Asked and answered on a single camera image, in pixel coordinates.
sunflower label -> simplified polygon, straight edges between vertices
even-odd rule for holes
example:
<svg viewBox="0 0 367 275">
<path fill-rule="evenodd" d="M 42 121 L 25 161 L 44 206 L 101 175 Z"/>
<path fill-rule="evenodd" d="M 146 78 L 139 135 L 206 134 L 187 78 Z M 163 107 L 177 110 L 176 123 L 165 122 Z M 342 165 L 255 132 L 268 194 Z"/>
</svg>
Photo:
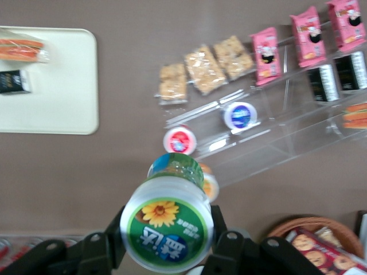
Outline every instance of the sunflower label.
<svg viewBox="0 0 367 275">
<path fill-rule="evenodd" d="M 139 206 L 127 226 L 136 255 L 157 266 L 187 265 L 202 253 L 207 228 L 201 214 L 177 199 L 155 199 Z"/>
</svg>

red package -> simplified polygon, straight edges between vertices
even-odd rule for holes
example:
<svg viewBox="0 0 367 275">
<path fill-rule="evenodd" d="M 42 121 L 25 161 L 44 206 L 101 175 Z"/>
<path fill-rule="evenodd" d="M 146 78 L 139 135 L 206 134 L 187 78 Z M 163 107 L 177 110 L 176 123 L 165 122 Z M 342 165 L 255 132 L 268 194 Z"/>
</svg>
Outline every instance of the red package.
<svg viewBox="0 0 367 275">
<path fill-rule="evenodd" d="M 345 52 L 366 42 L 366 30 L 362 23 L 358 0 L 332 0 L 327 4 L 340 50 Z"/>
<path fill-rule="evenodd" d="M 252 34 L 251 38 L 257 66 L 256 84 L 264 85 L 282 75 L 276 29 L 269 27 L 260 33 Z"/>
<path fill-rule="evenodd" d="M 291 15 L 300 67 L 325 60 L 325 46 L 321 37 L 319 15 L 314 6 L 300 15 Z"/>
<path fill-rule="evenodd" d="M 367 266 L 356 256 L 336 249 L 303 228 L 297 227 L 286 239 L 327 275 L 367 274 Z"/>
</svg>

sandwich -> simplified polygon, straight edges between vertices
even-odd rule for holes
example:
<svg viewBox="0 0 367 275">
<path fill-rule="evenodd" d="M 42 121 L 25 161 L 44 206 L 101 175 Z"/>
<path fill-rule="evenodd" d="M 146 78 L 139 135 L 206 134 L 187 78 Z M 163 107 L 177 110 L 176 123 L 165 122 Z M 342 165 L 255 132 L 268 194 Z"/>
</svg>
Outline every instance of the sandwich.
<svg viewBox="0 0 367 275">
<path fill-rule="evenodd" d="M 367 103 L 349 106 L 345 111 L 344 128 L 367 129 Z"/>
</svg>

pink snack package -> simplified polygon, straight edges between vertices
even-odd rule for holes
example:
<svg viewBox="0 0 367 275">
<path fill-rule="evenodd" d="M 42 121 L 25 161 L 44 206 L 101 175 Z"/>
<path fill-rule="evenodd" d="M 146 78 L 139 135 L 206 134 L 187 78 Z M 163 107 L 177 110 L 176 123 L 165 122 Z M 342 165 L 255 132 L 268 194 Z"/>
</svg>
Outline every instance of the pink snack package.
<svg viewBox="0 0 367 275">
<path fill-rule="evenodd" d="M 327 4 L 335 39 L 341 51 L 346 52 L 366 42 L 366 30 L 358 0 L 332 0 Z"/>
<path fill-rule="evenodd" d="M 321 37 L 319 15 L 314 6 L 300 15 L 291 15 L 300 67 L 325 60 L 325 46 Z"/>
<path fill-rule="evenodd" d="M 260 86 L 282 75 L 279 65 L 278 38 L 274 27 L 250 36 L 257 67 L 256 85 Z"/>
</svg>

brown table surface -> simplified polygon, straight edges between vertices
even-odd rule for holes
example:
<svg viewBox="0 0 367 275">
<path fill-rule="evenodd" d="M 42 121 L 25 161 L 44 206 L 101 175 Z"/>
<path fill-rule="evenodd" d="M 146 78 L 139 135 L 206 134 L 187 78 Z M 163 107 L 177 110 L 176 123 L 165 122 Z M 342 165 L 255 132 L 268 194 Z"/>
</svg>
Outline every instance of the brown table surface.
<svg viewBox="0 0 367 275">
<path fill-rule="evenodd" d="M 0 25 L 83 28 L 97 39 L 100 126 L 90 136 L 0 133 L 0 231 L 85 234 L 106 227 L 164 153 L 153 95 L 163 64 L 202 43 L 268 26 L 324 0 L 2 0 Z M 360 0 L 367 16 L 367 2 Z M 353 227 L 367 209 L 367 142 L 342 142 L 221 190 L 229 227 L 255 239 L 291 214 Z M 128 257 L 121 274 L 150 274 Z"/>
</svg>

